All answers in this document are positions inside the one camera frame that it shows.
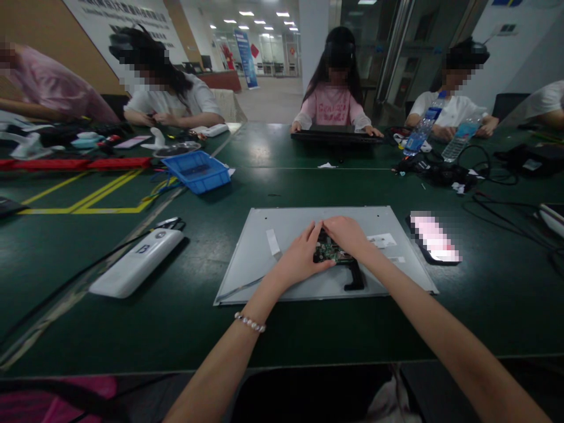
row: blue plastic basket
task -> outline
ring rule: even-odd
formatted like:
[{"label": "blue plastic basket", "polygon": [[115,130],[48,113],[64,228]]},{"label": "blue plastic basket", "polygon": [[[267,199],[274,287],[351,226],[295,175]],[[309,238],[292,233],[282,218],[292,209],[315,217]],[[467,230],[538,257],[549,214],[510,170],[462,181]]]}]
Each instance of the blue plastic basket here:
[{"label": "blue plastic basket", "polygon": [[197,195],[231,182],[228,168],[201,151],[168,157],[162,161],[178,180]]}]

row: water bottle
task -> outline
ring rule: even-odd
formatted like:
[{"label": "water bottle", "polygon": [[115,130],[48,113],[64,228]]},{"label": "water bottle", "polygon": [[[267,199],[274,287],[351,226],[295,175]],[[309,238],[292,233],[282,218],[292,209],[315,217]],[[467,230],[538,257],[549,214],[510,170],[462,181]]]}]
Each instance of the water bottle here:
[{"label": "water bottle", "polygon": [[404,154],[406,156],[415,156],[419,153],[421,146],[427,141],[427,138],[429,138],[429,134],[433,129],[435,121],[439,118],[442,108],[445,106],[446,98],[447,92],[441,91],[438,98],[431,103],[430,107],[425,112],[425,116],[411,132],[405,144]]},{"label": "water bottle", "polygon": [[445,159],[445,162],[452,163],[456,160],[470,141],[470,138],[476,135],[476,132],[480,129],[482,118],[486,111],[486,108],[477,108],[472,116],[460,124],[456,134],[454,134],[454,138],[442,152],[442,158]]}]

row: pearl bracelet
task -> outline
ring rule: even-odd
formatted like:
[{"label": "pearl bracelet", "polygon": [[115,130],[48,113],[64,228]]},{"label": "pearl bracelet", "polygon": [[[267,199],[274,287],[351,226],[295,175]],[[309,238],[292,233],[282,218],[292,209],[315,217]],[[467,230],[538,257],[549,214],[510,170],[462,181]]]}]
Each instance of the pearl bracelet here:
[{"label": "pearl bracelet", "polygon": [[240,312],[235,313],[235,320],[240,320],[245,325],[249,326],[252,330],[255,330],[259,333],[264,333],[264,331],[266,330],[266,325],[261,325],[259,323],[256,323],[255,321],[252,321],[248,317],[242,315]]}]

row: banner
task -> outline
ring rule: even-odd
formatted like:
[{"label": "banner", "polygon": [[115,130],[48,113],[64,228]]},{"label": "banner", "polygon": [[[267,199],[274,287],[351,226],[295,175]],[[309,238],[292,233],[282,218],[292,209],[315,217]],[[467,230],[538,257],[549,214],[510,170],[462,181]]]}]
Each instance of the banner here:
[{"label": "banner", "polygon": [[108,49],[110,47],[110,35],[120,28],[131,28],[135,24],[141,24],[153,39],[165,45],[169,51],[172,64],[181,65],[188,61],[176,29],[170,20],[169,12],[162,0],[63,1],[108,65],[120,78],[120,82],[126,86],[142,85],[144,81],[135,76],[133,69],[121,65]]},{"label": "banner", "polygon": [[239,54],[241,55],[241,61],[243,63],[243,72],[245,73],[247,86],[249,88],[258,88],[259,83],[257,82],[257,74],[254,71],[254,61],[253,55],[251,54],[249,38],[244,31],[240,31],[239,29],[236,29],[234,33],[235,38],[237,39],[237,46],[239,47]]}]

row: person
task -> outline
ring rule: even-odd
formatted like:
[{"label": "person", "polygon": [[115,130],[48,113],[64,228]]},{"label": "person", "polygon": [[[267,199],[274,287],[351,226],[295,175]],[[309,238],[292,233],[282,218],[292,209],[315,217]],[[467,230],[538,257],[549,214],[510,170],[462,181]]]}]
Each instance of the person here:
[{"label": "person", "polygon": [[235,321],[172,405],[165,423],[221,420],[245,373],[263,325],[280,296],[291,286],[335,265],[331,260],[313,263],[321,228],[384,285],[482,421],[550,422],[462,323],[370,243],[354,219],[337,216],[317,224],[312,222],[294,240],[243,310],[236,314]]},{"label": "person", "polygon": [[291,133],[318,125],[354,125],[371,136],[384,135],[372,127],[362,109],[362,91],[357,69],[353,33],[344,26],[333,29],[325,40],[325,51],[305,92],[300,113]]},{"label": "person", "polygon": [[544,86],[528,96],[504,120],[501,126],[540,123],[549,128],[564,130],[564,80]]},{"label": "person", "polygon": [[159,122],[182,128],[224,123],[206,83],[176,69],[162,43],[153,40],[144,28],[123,28],[112,34],[110,41],[112,55],[120,63],[132,65],[150,86],[150,90],[137,90],[124,106],[128,122],[140,126]]},{"label": "person", "polygon": [[29,46],[0,41],[0,68],[23,93],[23,101],[0,98],[1,110],[58,122],[82,116],[101,123],[119,122],[90,84]]},{"label": "person", "polygon": [[[488,49],[484,44],[474,42],[472,37],[467,38],[452,47],[444,60],[441,71],[441,85],[434,86],[431,91],[424,92],[413,104],[405,125],[415,127],[422,116],[437,99],[441,91],[446,91],[446,104],[439,118],[433,125],[433,135],[450,141],[456,133],[456,128],[465,119],[472,116],[478,108],[470,98],[457,96],[454,93],[467,81],[476,68],[481,67],[489,58]],[[497,117],[485,115],[482,126],[478,129],[476,136],[489,138],[499,123]]]}]

